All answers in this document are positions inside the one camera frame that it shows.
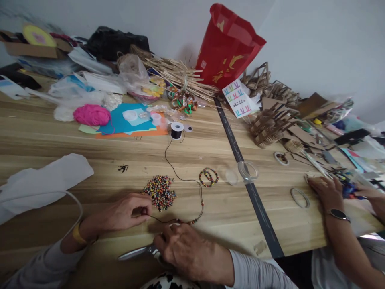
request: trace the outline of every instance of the hand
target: hand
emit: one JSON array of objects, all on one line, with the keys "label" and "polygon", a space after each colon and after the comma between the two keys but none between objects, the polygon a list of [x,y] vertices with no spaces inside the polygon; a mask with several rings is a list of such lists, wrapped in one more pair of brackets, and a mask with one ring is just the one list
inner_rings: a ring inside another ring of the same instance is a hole
[{"label": "hand", "polygon": [[372,187],[365,187],[361,184],[356,183],[358,191],[355,192],[355,195],[360,195],[367,197],[368,199],[378,198],[378,197],[385,197],[385,194],[377,191],[375,188]]},{"label": "hand", "polygon": [[[141,215],[134,217],[132,212],[141,208]],[[150,218],[152,201],[149,195],[130,193],[112,206],[90,215],[80,224],[79,233],[86,240],[96,239],[107,232],[126,230]]]},{"label": "hand", "polygon": [[333,180],[325,177],[311,178],[308,179],[308,182],[320,197],[324,210],[339,209],[344,211],[343,187],[336,177],[333,177]]},{"label": "hand", "polygon": [[234,285],[230,251],[205,240],[190,225],[166,225],[163,233],[154,238],[154,244],[163,259],[188,279]]}]

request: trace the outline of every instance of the red paper bag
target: red paper bag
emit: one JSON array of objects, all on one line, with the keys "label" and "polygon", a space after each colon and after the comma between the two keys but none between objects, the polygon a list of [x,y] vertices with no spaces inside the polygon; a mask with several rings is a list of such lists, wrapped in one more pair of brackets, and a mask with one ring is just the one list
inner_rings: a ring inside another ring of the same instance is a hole
[{"label": "red paper bag", "polygon": [[222,4],[213,4],[210,13],[196,70],[203,70],[202,83],[222,89],[244,72],[266,41],[249,22]]}]

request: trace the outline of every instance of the black tape strip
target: black tape strip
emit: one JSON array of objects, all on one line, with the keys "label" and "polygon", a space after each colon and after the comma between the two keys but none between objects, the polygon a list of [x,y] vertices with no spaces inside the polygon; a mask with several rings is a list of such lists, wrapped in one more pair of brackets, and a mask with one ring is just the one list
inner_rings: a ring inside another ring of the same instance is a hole
[{"label": "black tape strip", "polygon": [[[237,162],[243,161],[244,159],[243,159],[242,153],[234,137],[233,131],[231,130],[229,122],[227,121],[227,118],[226,118],[225,112],[223,111],[221,103],[217,98],[214,98],[214,102],[215,102],[215,105],[217,106],[219,117],[221,118],[227,138],[230,142],[231,149],[233,150],[235,160]],[[246,189],[247,189],[247,192],[249,193],[251,203],[253,204],[255,213],[257,214],[259,224],[265,236],[265,239],[272,257],[273,258],[284,257],[284,252],[282,251],[281,245],[278,242],[276,233],[274,232],[273,226],[270,223],[269,217],[266,213],[265,207],[263,206],[261,198],[258,195],[257,188],[255,187],[254,183],[251,183],[246,185]]]}]

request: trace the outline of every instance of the wooden table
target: wooden table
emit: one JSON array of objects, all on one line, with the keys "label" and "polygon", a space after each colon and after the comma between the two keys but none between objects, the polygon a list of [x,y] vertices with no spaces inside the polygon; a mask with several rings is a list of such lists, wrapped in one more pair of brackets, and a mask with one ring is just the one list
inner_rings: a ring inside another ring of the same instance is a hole
[{"label": "wooden table", "polygon": [[[95,174],[69,191],[83,204],[85,214],[96,212],[132,191],[141,191],[154,175],[175,177],[172,188],[178,198],[174,205],[154,216],[169,220],[178,217],[191,220],[201,210],[199,187],[195,182],[176,178],[166,162],[164,151],[169,136],[124,139],[95,139],[94,135],[77,130],[75,122],[58,122],[53,118],[54,105],[33,98],[13,101],[0,95],[0,183],[29,167],[41,168],[69,153],[84,155]],[[247,124],[227,113],[237,143],[247,160],[255,161],[259,179],[255,182],[267,215],[286,256],[326,245],[322,215],[315,194],[304,181],[304,173],[315,168],[290,159],[283,167],[273,158],[274,151],[285,151],[281,144],[263,150],[247,133]],[[183,143],[172,142],[167,158],[183,179],[198,179],[205,167],[214,168],[220,182],[203,188],[205,210],[194,225],[208,238],[259,258],[271,258],[266,240],[245,187],[226,183],[227,168],[236,161],[214,108],[200,108],[188,121],[193,127]],[[350,162],[338,151],[334,157],[345,165]],[[129,165],[124,173],[118,166]],[[290,189],[304,191],[310,208],[301,209],[290,196]],[[357,235],[375,232],[383,226],[356,201],[346,201],[347,214]],[[25,264],[42,247],[62,238],[79,215],[78,207],[69,197],[38,210],[25,212],[0,226],[0,277],[6,279]],[[72,276],[70,288],[137,288],[162,272],[152,258],[117,262],[129,250],[152,242],[162,224],[150,219],[141,226],[107,236],[93,245]]]}]

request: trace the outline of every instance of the silver scissors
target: silver scissors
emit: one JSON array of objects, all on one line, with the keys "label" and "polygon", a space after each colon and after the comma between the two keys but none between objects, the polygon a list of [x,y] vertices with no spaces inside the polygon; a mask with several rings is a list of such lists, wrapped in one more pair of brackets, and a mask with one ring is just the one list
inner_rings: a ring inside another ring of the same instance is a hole
[{"label": "silver scissors", "polygon": [[118,261],[125,261],[132,259],[136,256],[142,255],[142,254],[151,254],[155,257],[155,254],[158,252],[158,249],[155,247],[154,243],[146,246],[141,247],[139,249],[135,249],[133,251],[127,252],[121,256],[118,257]]}]

